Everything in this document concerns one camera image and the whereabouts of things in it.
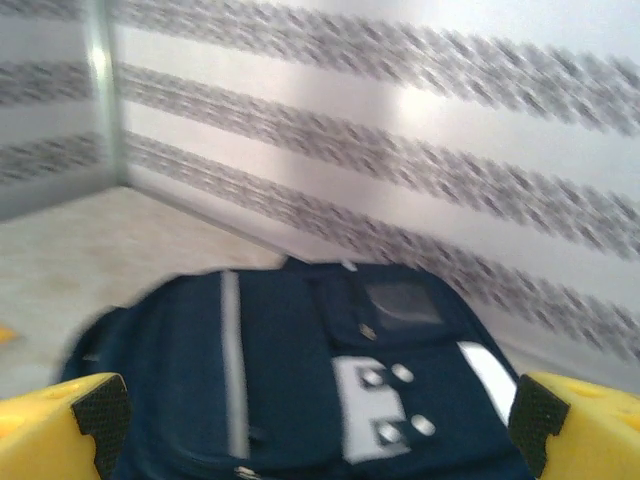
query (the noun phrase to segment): patterned wall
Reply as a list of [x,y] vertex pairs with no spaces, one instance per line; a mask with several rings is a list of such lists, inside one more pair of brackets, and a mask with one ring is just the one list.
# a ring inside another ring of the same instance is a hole
[[134,177],[640,361],[640,6],[586,3],[118,0]]
[[0,0],[0,193],[99,162],[83,5]]

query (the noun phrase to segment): beige floor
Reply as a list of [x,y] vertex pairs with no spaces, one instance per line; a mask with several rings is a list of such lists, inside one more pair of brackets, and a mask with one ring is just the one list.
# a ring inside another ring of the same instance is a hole
[[78,329],[179,272],[282,255],[118,188],[0,225],[0,398],[49,383]]

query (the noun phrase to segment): backpack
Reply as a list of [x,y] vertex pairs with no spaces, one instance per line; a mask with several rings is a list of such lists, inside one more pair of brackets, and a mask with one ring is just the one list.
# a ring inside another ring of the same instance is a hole
[[181,275],[95,321],[61,380],[124,377],[112,478],[532,479],[505,426],[517,375],[462,298],[345,265]]

